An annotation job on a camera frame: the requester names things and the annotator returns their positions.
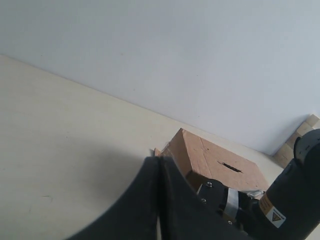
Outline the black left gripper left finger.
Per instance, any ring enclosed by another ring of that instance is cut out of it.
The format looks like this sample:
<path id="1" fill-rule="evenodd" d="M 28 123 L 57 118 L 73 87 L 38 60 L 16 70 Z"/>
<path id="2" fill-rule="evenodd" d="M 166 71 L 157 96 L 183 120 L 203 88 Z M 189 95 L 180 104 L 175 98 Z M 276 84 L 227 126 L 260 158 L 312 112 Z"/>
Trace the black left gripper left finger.
<path id="1" fill-rule="evenodd" d="M 69 239 L 156 240 L 159 172 L 159 159 L 145 158 L 120 198 L 98 219 Z"/>

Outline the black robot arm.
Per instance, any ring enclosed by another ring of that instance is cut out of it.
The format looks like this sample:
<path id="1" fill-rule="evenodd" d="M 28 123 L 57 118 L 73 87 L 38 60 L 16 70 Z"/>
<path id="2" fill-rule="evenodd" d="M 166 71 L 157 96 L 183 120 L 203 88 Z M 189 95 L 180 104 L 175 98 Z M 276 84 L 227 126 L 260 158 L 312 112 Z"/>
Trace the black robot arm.
<path id="1" fill-rule="evenodd" d="M 206 178 L 193 190 L 168 156 L 150 156 L 126 192 L 74 240 L 304 240 L 320 223 L 320 132 L 295 140 L 293 159 L 263 192 Z"/>

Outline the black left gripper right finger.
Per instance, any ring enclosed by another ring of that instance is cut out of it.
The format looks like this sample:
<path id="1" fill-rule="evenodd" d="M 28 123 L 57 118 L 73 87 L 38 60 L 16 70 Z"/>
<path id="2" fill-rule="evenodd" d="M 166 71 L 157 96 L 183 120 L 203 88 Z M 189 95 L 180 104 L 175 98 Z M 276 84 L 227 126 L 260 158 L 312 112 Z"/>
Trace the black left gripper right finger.
<path id="1" fill-rule="evenodd" d="M 249 240 L 201 200 L 174 160 L 159 158 L 158 210 L 163 240 Z"/>

